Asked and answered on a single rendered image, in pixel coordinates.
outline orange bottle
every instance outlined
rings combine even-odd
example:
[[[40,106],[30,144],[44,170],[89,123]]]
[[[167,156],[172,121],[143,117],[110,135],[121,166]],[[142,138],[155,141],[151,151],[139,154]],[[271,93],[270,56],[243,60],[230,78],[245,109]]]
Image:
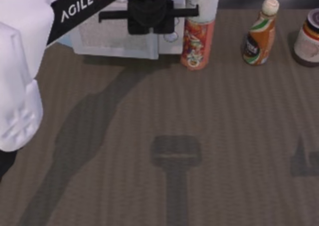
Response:
[[[243,58],[250,65],[266,62],[275,39],[275,20],[279,9],[277,0],[265,0],[257,21],[250,28]]]

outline bottle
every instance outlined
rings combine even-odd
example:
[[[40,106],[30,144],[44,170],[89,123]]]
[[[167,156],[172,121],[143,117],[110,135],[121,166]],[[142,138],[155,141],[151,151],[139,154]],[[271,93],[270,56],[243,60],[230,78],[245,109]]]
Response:
[[[181,63],[190,70],[203,69],[210,56],[218,0],[186,0],[186,7],[199,6],[199,16],[185,20]]]
[[[257,21],[246,38],[243,58],[250,65],[261,65],[268,59],[275,40],[275,19],[279,9],[277,0],[265,0]]]
[[[319,8],[309,12],[299,31],[293,57],[300,65],[319,66]]]

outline can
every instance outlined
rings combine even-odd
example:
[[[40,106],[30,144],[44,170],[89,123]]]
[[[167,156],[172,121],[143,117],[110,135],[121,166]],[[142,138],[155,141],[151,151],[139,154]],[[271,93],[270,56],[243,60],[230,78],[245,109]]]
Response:
[[[319,66],[319,8],[309,12],[297,37],[293,57],[303,66]]]
[[[207,66],[219,0],[186,0],[187,8],[199,6],[199,16],[185,20],[181,63],[190,70]]]

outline jar lid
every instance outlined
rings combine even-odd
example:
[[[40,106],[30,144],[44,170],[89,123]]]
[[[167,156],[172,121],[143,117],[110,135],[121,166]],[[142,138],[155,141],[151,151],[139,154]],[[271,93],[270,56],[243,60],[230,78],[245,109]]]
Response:
[[[319,30],[319,8],[313,9],[309,12],[308,21],[314,28]]]

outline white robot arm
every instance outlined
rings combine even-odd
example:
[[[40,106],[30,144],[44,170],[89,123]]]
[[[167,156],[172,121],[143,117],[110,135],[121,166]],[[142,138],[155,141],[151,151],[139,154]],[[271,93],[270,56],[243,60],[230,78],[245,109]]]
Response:
[[[27,144],[42,120],[34,78],[54,20],[53,1],[0,0],[0,150],[5,152]]]

